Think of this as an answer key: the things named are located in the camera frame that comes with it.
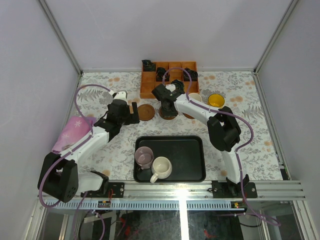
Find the orange compartment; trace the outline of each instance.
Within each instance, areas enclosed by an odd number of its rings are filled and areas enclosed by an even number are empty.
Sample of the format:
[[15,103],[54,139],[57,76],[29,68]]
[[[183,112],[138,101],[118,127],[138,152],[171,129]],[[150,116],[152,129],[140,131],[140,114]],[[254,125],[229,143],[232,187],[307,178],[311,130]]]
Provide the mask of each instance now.
[[[156,70],[158,67],[168,70],[169,68],[189,68],[193,71],[197,71],[197,63],[195,61],[153,61],[156,65]],[[178,79],[183,81],[183,71],[179,69],[173,69],[170,71],[170,82],[165,82],[165,85],[171,84],[173,80]],[[186,92],[189,86],[189,81],[184,81],[184,91]],[[155,71],[143,71],[141,74],[141,87],[140,87],[140,98],[141,99],[155,99],[155,96],[151,93],[156,86],[162,84],[162,82],[156,82],[156,72]],[[189,93],[199,93],[199,83],[193,81]]]
[[156,78],[155,71],[143,71],[141,81],[143,83],[154,83]]

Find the black bracket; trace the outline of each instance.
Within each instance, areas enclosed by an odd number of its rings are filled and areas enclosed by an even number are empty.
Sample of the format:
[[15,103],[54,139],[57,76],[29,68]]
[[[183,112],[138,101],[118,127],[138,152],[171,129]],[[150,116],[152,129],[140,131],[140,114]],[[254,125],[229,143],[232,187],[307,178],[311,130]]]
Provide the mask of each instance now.
[[132,103],[133,113],[130,113],[130,107],[126,101],[114,99],[108,104],[106,118],[101,117],[95,124],[109,133],[109,142],[120,132],[123,125],[138,124],[139,113],[137,103]]
[[[233,113],[227,106],[219,109],[219,111]],[[217,113],[209,117],[206,124],[210,142],[219,151],[231,152],[232,147],[240,142],[241,129],[233,116]]]
[[175,101],[177,98],[185,94],[183,91],[184,84],[180,83],[180,86],[177,87],[174,91],[170,91],[163,84],[156,86],[151,93],[155,96],[155,98],[161,102],[161,113],[163,117],[170,118],[176,117],[178,115],[178,111],[175,108]]
[[113,199],[122,199],[125,194],[125,183],[109,182],[105,193],[101,193],[99,191],[89,191],[86,198],[109,199],[111,193],[112,193]]
[[[257,199],[257,189],[254,182],[248,182],[244,188],[244,195],[247,199]],[[232,190],[230,188],[230,183],[227,181],[212,181],[212,188],[208,189],[209,192],[213,194],[214,199],[233,199],[240,198],[242,199],[241,190]]]
[[[38,181],[38,189],[40,188],[41,181],[48,169],[60,157],[59,154],[53,152],[50,152],[45,156]],[[46,178],[43,185],[43,192],[67,203],[76,195],[78,187],[78,165],[74,160],[63,159]]]

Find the mug handle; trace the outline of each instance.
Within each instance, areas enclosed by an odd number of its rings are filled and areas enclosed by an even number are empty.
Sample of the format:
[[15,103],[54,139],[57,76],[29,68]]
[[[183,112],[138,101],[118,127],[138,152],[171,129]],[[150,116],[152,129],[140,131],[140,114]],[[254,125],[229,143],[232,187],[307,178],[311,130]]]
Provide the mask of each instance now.
[[158,179],[158,174],[153,174],[152,177],[150,178],[150,183],[154,184]]

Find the cup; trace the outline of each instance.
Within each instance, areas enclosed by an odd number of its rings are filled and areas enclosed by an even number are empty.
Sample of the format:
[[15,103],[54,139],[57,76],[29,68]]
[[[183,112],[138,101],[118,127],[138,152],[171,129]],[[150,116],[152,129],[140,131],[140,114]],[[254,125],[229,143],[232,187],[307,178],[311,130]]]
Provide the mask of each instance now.
[[[194,100],[197,100],[199,102],[202,102],[202,97],[198,94],[198,93],[195,93],[195,92],[192,92],[192,93],[189,93],[189,98],[191,99],[194,99]],[[183,114],[186,118],[188,119],[195,119],[194,117],[188,115],[188,114]]]
[[202,102],[202,97],[198,93],[192,92],[192,93],[189,93],[188,96],[189,98]]
[[208,105],[221,108],[225,104],[225,98],[220,94],[212,94],[208,98]]
[[152,164],[152,177],[150,183],[154,184],[157,179],[166,179],[172,173],[172,164],[168,158],[164,156],[157,157]]
[[149,147],[142,146],[135,151],[134,159],[141,169],[149,169],[154,160],[154,153]]

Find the black object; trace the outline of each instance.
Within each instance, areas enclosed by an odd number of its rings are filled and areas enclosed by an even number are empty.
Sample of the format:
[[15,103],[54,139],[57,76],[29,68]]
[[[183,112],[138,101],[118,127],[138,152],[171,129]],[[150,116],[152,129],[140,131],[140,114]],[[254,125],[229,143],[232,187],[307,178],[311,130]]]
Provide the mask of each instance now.
[[86,198],[103,198],[108,199],[109,193],[113,191],[112,198],[122,199],[125,193],[125,183],[124,182],[109,182],[105,192],[101,191],[89,191]]
[[[155,81],[156,82],[162,82],[162,78],[164,77],[165,73],[166,73],[166,69],[164,67],[158,67],[156,69],[156,73],[155,73]],[[168,72],[165,75],[164,81],[165,82],[169,82],[169,79],[170,79],[170,73]]]
[[105,195],[108,191],[108,188],[109,188],[109,177],[104,175],[101,172],[98,172],[98,171],[91,171],[91,173],[97,174],[102,178],[101,187],[97,191],[94,191],[94,192],[97,195]]
[[144,72],[155,72],[156,64],[151,62],[150,60],[142,60],[143,71]]
[[137,103],[132,103],[133,113],[130,113],[130,107],[124,100],[114,99],[108,104],[108,113],[106,118],[100,118],[95,127],[101,127],[109,132],[109,142],[120,132],[123,125],[138,124],[139,114]]
[[247,228],[258,228],[262,225],[262,222],[259,223],[258,225],[247,225],[247,224],[244,224],[244,223],[241,223],[240,222],[240,225],[244,226],[244,227],[247,227]]
[[289,180],[289,176],[285,168],[281,168],[280,172],[281,172],[282,180],[285,180],[285,181]]
[[[198,136],[141,136],[135,142],[140,147],[152,149],[154,159],[166,157],[172,164],[172,173],[162,182],[202,182],[206,178],[206,166],[202,140]],[[138,183],[149,183],[153,175],[151,168],[140,170],[134,161],[133,178]]]
[[[50,152],[45,156],[38,181],[38,189],[40,188],[41,181],[48,169],[60,157],[60,154],[53,152]],[[74,160],[63,159],[46,178],[42,191],[64,203],[67,203],[76,195],[78,187],[78,165]]]
[[[248,174],[246,174],[243,179],[243,190],[247,199],[258,198],[256,184],[254,182],[249,182]],[[240,183],[231,184],[228,181],[212,181],[212,188],[209,191],[212,192],[214,199],[243,198]]]
[[170,91],[163,84],[160,84],[151,92],[161,102],[161,113],[164,118],[176,117],[178,115],[174,103],[180,95],[185,94],[183,90],[176,88],[174,91]]
[[[233,113],[227,106],[219,109],[219,111]],[[231,152],[232,147],[239,143],[241,129],[233,116],[217,113],[209,117],[206,124],[210,142],[219,151]]]
[[179,90],[184,90],[184,88],[185,88],[185,84],[182,82],[182,81],[179,81],[178,79],[176,79],[176,80],[173,80],[172,82],[171,82],[171,84],[173,84],[173,85],[175,85],[175,88],[176,89],[179,89]]
[[[186,67],[184,70],[186,70],[191,77],[192,82],[197,82],[198,81],[198,73],[196,71],[191,70],[190,68]],[[186,74],[185,71],[183,71],[183,81],[188,82],[190,81],[188,75]]]

